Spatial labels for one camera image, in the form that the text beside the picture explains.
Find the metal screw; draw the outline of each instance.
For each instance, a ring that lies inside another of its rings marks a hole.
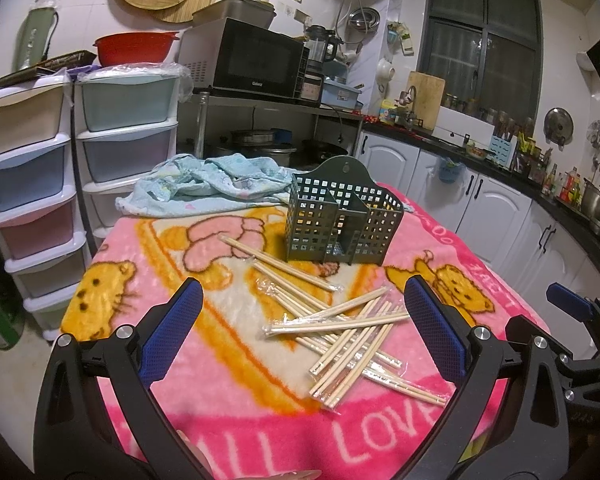
[[[534,344],[538,347],[538,348],[546,348],[546,339],[540,335],[537,335],[534,338]]]
[[[69,334],[62,334],[56,343],[58,346],[67,346],[71,342],[71,336]]]
[[[483,341],[487,341],[487,339],[491,337],[491,332],[489,332],[489,329],[483,326],[477,326],[474,328],[474,334],[478,339]]]
[[[116,330],[116,337],[120,339],[127,339],[131,337],[134,332],[134,328],[131,325],[123,325]]]

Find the pink blanket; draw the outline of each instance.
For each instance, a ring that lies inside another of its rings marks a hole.
[[[396,190],[392,190],[408,202]],[[504,338],[510,317],[539,317],[452,233],[418,205],[405,213],[383,267],[294,262],[344,286],[326,293],[297,281],[328,304],[378,288],[400,300],[404,283],[420,274],[471,324]],[[205,307],[165,379],[152,392],[175,428],[208,457],[216,479],[271,476],[321,469],[325,480],[386,480],[410,457],[442,409],[361,378],[330,413],[308,398],[307,370],[317,355],[295,342],[264,339],[262,326],[284,310],[258,286],[262,279],[243,254],[220,242],[228,233],[277,257],[284,253],[285,208],[254,208],[183,219],[123,218],[107,237],[67,309],[62,329],[81,340],[136,324],[165,303],[187,276],[205,289]],[[404,378],[441,395],[442,380],[414,325],[394,328],[382,346],[407,363]],[[493,421],[500,384],[480,423]],[[102,391],[127,452],[140,451],[110,384]]]

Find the blue gripper pad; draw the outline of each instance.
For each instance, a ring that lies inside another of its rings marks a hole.
[[[202,310],[202,286],[190,278],[168,303],[167,313],[142,346],[138,375],[145,388],[164,378]]]
[[[546,298],[561,311],[569,314],[573,319],[584,322],[593,318],[593,310],[589,301],[584,300],[575,292],[571,292],[560,283],[552,283],[546,290]]]
[[[453,314],[458,314],[466,333],[470,330],[469,324],[456,309],[440,303],[421,276],[407,280],[404,304],[442,378],[454,384],[461,383],[468,368],[469,341],[456,332],[461,330],[462,324],[453,319]]]

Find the window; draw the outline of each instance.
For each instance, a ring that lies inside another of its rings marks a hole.
[[[539,25],[538,0],[429,0],[420,71],[444,79],[446,94],[524,124],[538,108]]]

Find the tiled floor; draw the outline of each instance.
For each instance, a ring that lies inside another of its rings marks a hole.
[[[0,432],[22,461],[33,469],[33,423],[40,384],[51,347],[25,326],[12,349],[0,351]]]

